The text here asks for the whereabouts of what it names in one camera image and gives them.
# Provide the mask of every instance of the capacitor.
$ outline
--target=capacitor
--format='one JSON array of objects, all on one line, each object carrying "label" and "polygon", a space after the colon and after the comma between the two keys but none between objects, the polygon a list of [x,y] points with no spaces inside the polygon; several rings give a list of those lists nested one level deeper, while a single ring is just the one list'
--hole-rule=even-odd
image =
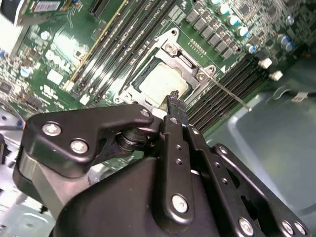
[{"label": "capacitor", "polygon": [[221,0],[210,0],[211,4],[220,4]]},{"label": "capacitor", "polygon": [[294,17],[293,16],[288,16],[287,18],[286,18],[286,21],[285,21],[285,23],[286,23],[286,25],[287,26],[291,26],[291,25],[293,25],[294,24],[294,22],[295,22],[295,20],[294,20]]},{"label": "capacitor", "polygon": [[291,52],[295,48],[295,44],[293,42],[289,42],[286,45],[282,45],[282,48],[287,52]]},{"label": "capacitor", "polygon": [[289,36],[286,36],[284,34],[279,34],[277,36],[277,42],[282,44],[282,45],[287,45],[288,43],[291,42],[291,39]]},{"label": "capacitor", "polygon": [[20,70],[20,74],[24,78],[28,78],[33,73],[33,69],[29,67],[22,67]]},{"label": "capacitor", "polygon": [[236,33],[240,37],[246,37],[248,35],[248,28],[245,26],[239,26]]},{"label": "capacitor", "polygon": [[227,18],[227,24],[230,26],[235,26],[239,23],[239,17],[231,15]]},{"label": "capacitor", "polygon": [[40,34],[40,38],[42,40],[48,40],[50,37],[50,33],[48,31],[43,31],[41,34]]},{"label": "capacitor", "polygon": [[229,13],[229,6],[226,3],[220,4],[217,8],[218,13],[221,15],[226,15]]},{"label": "capacitor", "polygon": [[249,53],[254,53],[256,51],[256,47],[249,43],[246,45],[246,49]]}]

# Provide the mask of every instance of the motherboard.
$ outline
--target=motherboard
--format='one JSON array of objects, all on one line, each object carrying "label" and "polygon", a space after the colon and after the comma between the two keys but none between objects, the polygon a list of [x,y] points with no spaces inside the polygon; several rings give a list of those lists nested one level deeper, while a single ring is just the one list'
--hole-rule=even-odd
[{"label": "motherboard", "polygon": [[[152,110],[177,91],[190,123],[206,131],[316,39],[306,0],[26,1],[21,9],[14,45],[0,41],[0,100],[24,119],[132,103]],[[27,25],[32,17],[40,24]]]}]

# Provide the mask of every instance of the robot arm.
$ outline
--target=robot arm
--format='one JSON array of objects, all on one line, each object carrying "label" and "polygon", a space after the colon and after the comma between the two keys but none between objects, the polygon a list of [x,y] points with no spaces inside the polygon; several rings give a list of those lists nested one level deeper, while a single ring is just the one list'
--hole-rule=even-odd
[{"label": "robot arm", "polygon": [[[311,236],[225,146],[209,148],[167,96],[163,120],[140,105],[36,115],[14,170],[25,194],[56,219],[53,237]],[[91,185],[91,166],[144,158]]]}]

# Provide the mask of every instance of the black plastic bracket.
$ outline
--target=black plastic bracket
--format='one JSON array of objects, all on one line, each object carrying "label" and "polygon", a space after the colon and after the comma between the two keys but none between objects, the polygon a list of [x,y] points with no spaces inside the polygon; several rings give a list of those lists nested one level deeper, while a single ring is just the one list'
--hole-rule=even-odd
[{"label": "black plastic bracket", "polygon": [[[221,236],[255,236],[264,234],[253,222],[222,159],[211,153],[203,135],[195,128],[187,127],[188,142],[192,166],[196,167],[203,177],[205,189],[212,203],[215,220]],[[240,221],[246,220],[252,231],[248,234],[240,226]]]},{"label": "black plastic bracket", "polygon": [[[239,199],[266,236],[312,236],[307,226],[232,151],[222,144],[216,144],[211,151],[222,158],[230,176],[235,179]],[[298,231],[298,225],[305,230],[305,235]]]},{"label": "black plastic bracket", "polygon": [[188,143],[182,124],[165,116],[154,188],[153,216],[168,233],[185,231],[195,215]]},{"label": "black plastic bracket", "polygon": [[[36,161],[65,177],[77,178],[93,164],[106,159],[98,156],[98,151],[107,151],[119,132],[150,126],[153,121],[154,116],[141,105],[39,114],[27,121],[21,144]],[[47,123],[57,124],[61,133],[46,135],[42,127]],[[74,140],[84,141],[88,151],[84,154],[72,151],[70,143]]]}]

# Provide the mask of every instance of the metal screw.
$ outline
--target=metal screw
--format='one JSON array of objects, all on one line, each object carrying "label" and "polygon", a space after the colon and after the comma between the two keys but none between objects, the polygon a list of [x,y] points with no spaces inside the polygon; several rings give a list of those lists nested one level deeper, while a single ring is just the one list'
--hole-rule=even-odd
[{"label": "metal screw", "polygon": [[141,110],[140,113],[143,115],[143,116],[146,116],[146,117],[149,117],[149,112],[147,110]]},{"label": "metal screw", "polygon": [[47,123],[42,128],[43,132],[48,136],[58,136],[61,133],[60,126],[54,123]]},{"label": "metal screw", "polygon": [[198,135],[198,130],[195,127],[192,128],[192,131],[194,134]]},{"label": "metal screw", "polygon": [[168,53],[171,53],[173,50],[174,50],[174,47],[173,45],[167,43],[164,47],[164,49],[168,52]]},{"label": "metal screw", "polygon": [[178,120],[177,120],[176,118],[172,117],[170,120],[171,120],[171,122],[173,122],[174,124],[178,124]]},{"label": "metal screw", "polygon": [[303,235],[306,235],[306,231],[304,230],[303,226],[300,223],[295,222],[294,225],[298,229],[299,232],[301,232]]},{"label": "metal screw", "polygon": [[198,73],[197,74],[197,79],[199,80],[205,80],[207,76],[204,73]]},{"label": "metal screw", "polygon": [[285,21],[285,23],[286,23],[287,26],[293,25],[294,22],[295,22],[295,20],[294,20],[294,17],[293,17],[293,16],[288,16],[288,17],[286,18],[286,21]]},{"label": "metal screw", "polygon": [[74,152],[78,154],[83,154],[88,151],[88,145],[84,141],[81,141],[81,140],[74,140],[70,144],[70,147]]},{"label": "metal screw", "polygon": [[220,150],[222,153],[227,154],[227,151],[225,150],[224,147],[219,147],[219,150]]},{"label": "metal screw", "polygon": [[180,213],[185,213],[188,210],[187,202],[179,195],[174,195],[172,197],[172,204],[173,207]]},{"label": "metal screw", "polygon": [[283,227],[285,228],[285,230],[290,234],[290,235],[293,235],[294,234],[294,231],[292,229],[292,227],[290,226],[289,223],[287,223],[286,221],[282,221],[282,225]]},{"label": "metal screw", "polygon": [[249,223],[249,221],[247,221],[245,218],[240,218],[239,224],[242,231],[244,231],[246,235],[253,236],[253,228],[251,224]]}]

